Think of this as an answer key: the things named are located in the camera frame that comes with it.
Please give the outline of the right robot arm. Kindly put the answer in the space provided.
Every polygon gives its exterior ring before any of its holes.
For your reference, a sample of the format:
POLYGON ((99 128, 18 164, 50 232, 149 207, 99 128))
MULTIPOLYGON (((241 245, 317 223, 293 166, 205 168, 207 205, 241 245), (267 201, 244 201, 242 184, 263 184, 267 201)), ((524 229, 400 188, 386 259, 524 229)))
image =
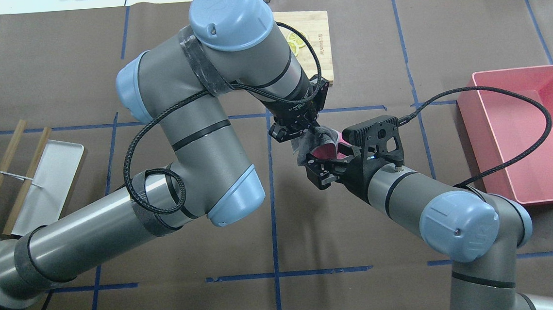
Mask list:
POLYGON ((515 201, 470 186, 449 186, 388 157, 303 160, 320 189, 342 183, 452 261, 450 310, 553 310, 553 297, 517 291, 517 249, 533 234, 515 201))

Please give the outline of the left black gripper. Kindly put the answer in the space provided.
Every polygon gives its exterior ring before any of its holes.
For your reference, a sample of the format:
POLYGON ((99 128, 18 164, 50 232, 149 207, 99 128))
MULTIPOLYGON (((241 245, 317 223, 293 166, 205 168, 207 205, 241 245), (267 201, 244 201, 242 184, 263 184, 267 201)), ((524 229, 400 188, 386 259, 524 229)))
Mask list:
POLYGON ((268 101, 265 107, 273 115, 274 124, 268 134, 277 142, 285 142, 300 138, 307 130, 319 126, 318 113, 323 109, 330 82, 322 78, 322 86, 316 90, 316 77, 310 80, 304 77, 296 91, 289 96, 290 100, 298 101, 315 95, 313 99, 303 104, 290 104, 282 101, 268 101))

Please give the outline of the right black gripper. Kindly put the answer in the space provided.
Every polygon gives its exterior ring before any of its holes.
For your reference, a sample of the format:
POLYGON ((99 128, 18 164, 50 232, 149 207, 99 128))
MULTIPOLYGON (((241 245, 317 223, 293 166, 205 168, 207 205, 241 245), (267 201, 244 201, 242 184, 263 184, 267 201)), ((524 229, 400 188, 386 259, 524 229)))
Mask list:
POLYGON ((321 159, 308 153, 304 159, 308 180, 319 190, 328 189, 333 182, 341 183, 347 188, 367 188, 380 169, 378 145, 353 146, 346 150, 350 154, 343 159, 321 159))

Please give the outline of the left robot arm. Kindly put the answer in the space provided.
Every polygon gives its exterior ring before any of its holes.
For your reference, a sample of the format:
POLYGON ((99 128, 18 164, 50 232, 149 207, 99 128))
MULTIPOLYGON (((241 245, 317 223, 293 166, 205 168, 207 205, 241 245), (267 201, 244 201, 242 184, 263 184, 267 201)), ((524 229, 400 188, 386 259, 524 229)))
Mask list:
POLYGON ((309 78, 264 0, 194 0, 189 24, 117 74, 121 103, 145 127, 131 141, 124 186, 0 240, 0 310, 25 310, 45 292, 206 215, 230 225, 265 191, 219 97, 248 91, 274 117, 278 142, 318 126, 327 81, 309 78))

